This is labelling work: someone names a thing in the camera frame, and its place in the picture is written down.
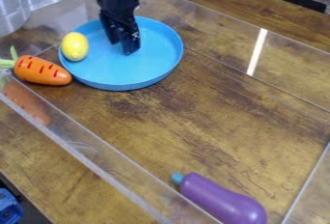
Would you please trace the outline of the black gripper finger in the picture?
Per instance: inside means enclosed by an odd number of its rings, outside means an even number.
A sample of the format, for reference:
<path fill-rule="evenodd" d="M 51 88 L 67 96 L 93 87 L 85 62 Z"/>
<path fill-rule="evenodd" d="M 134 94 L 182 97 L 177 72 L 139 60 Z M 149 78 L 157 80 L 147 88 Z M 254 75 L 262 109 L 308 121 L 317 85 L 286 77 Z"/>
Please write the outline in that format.
<path fill-rule="evenodd" d="M 135 21 L 119 28 L 119 36 L 125 54 L 130 55 L 141 48 L 141 34 Z"/>
<path fill-rule="evenodd" d="M 106 12 L 99 13 L 99 19 L 110 42 L 113 44 L 118 43 L 121 41 L 121 35 L 118 30 L 118 19 Z"/>

